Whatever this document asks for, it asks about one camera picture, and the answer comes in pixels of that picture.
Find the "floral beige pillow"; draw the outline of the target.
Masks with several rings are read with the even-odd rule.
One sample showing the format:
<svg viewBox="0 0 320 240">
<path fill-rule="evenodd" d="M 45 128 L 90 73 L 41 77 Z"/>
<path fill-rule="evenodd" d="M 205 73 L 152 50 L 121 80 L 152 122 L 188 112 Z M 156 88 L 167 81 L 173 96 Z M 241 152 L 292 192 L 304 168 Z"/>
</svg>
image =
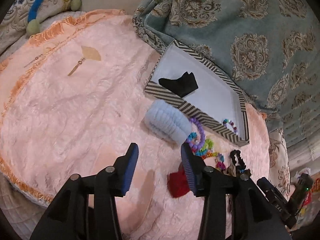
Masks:
<svg viewBox="0 0 320 240">
<path fill-rule="evenodd" d="M 284 196 L 290 198 L 290 171 L 284 131 L 277 129 L 269 134 L 270 168 L 268 179 L 273 186 Z"/>
</svg>

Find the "light blue fluffy scrunchie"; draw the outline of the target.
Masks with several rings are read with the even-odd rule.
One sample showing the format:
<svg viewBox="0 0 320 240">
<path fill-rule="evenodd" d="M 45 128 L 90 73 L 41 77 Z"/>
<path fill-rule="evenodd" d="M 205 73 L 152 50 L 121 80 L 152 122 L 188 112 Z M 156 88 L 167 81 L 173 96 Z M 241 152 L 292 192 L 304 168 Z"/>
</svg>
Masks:
<svg viewBox="0 0 320 240">
<path fill-rule="evenodd" d="M 157 137 L 182 145 L 192 131 L 188 118 L 164 100 L 155 100 L 144 116 L 144 124 Z"/>
</svg>

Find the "pink quilted bedspread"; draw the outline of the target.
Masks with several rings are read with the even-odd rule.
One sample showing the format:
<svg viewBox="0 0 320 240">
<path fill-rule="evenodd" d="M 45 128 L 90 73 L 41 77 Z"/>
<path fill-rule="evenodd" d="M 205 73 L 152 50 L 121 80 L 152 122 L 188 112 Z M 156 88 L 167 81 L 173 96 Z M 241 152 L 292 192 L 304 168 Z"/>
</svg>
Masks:
<svg viewBox="0 0 320 240">
<path fill-rule="evenodd" d="M 133 181 L 117 199 L 124 237 L 197 239 L 204 200 L 172 198 L 180 148 L 144 124 L 159 58 L 120 10 L 69 16 L 18 41 L 1 58 L 1 172 L 48 205 L 71 174 L 95 174 L 135 142 Z"/>
</svg>

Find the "teal damask blanket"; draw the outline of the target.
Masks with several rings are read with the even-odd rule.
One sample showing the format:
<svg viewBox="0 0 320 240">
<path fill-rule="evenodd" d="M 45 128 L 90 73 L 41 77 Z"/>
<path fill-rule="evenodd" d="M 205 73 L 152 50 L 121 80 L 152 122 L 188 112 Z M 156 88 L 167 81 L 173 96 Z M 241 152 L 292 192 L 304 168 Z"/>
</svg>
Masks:
<svg viewBox="0 0 320 240">
<path fill-rule="evenodd" d="M 305 0 L 144 0 L 133 25 L 157 51 L 177 40 L 215 63 L 287 146 L 319 131 L 319 20 Z"/>
</svg>

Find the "leopard print brown scrunchie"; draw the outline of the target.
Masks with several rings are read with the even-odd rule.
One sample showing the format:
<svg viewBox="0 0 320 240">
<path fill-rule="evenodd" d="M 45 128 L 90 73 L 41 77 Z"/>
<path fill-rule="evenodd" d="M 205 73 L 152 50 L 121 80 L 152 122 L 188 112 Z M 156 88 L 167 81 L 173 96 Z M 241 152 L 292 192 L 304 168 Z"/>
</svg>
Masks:
<svg viewBox="0 0 320 240">
<path fill-rule="evenodd" d="M 248 177 L 251 177 L 250 169 L 241 169 L 239 165 L 235 166 L 233 164 L 229 165 L 224 171 L 223 174 L 228 176 L 239 177 L 241 174 L 245 174 Z"/>
</svg>

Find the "black velvet hair accessory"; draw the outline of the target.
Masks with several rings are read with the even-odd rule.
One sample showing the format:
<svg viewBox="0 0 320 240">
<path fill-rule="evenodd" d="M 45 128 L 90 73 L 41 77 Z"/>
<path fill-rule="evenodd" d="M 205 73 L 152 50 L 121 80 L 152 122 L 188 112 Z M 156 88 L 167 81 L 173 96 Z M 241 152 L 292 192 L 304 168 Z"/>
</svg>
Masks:
<svg viewBox="0 0 320 240">
<path fill-rule="evenodd" d="M 190 93 L 194 92 L 199 88 L 194 74 L 188 72 L 185 72 L 178 79 L 171 80 L 166 78 L 160 78 L 158 82 L 162 87 L 173 92 L 180 98 L 189 95 Z"/>
</svg>

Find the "embroidered cream cushion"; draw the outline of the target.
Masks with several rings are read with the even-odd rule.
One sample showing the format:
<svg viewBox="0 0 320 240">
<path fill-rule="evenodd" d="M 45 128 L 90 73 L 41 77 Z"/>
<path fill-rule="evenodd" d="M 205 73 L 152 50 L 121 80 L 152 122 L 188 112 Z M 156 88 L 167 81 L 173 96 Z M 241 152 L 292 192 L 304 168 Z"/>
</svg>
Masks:
<svg viewBox="0 0 320 240">
<path fill-rule="evenodd" d="M 23 35 L 40 33 L 40 24 L 47 18 L 80 7 L 81 0 L 14 0 L 1 20 L 1 53 Z"/>
</svg>

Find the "striped black white tray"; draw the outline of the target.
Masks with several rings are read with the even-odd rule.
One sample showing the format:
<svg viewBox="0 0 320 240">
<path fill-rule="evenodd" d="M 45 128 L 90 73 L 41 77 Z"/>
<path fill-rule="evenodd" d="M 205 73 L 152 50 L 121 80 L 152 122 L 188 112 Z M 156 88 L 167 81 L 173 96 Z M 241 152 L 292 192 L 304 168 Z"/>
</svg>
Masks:
<svg viewBox="0 0 320 240">
<path fill-rule="evenodd" d="M 180 98 L 158 80 L 193 73 L 198 89 Z M 173 40 L 157 61 L 144 91 L 162 99 L 236 146 L 249 144 L 248 118 L 241 89 L 212 61 Z"/>
</svg>

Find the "red velvet hair bow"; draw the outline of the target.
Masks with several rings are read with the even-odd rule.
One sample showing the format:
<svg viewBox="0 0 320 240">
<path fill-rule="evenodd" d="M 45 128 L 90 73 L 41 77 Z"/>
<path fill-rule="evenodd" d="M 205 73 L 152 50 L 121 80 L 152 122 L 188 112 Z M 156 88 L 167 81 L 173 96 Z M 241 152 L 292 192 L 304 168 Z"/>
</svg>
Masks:
<svg viewBox="0 0 320 240">
<path fill-rule="evenodd" d="M 167 186 L 172 198 L 180 198 L 190 191 L 182 163 L 180 163 L 177 172 L 167 176 Z"/>
</svg>

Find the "black scrunchie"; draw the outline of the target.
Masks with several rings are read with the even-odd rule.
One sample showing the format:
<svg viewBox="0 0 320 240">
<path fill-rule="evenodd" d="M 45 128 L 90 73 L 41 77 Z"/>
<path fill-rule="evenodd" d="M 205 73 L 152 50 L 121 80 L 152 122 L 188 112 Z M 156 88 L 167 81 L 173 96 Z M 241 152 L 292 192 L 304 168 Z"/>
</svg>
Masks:
<svg viewBox="0 0 320 240">
<path fill-rule="evenodd" d="M 235 166 L 236 172 L 243 173 L 246 169 L 246 164 L 241 157 L 241 152 L 239 150 L 233 150 L 229 156 L 232 164 Z"/>
</svg>

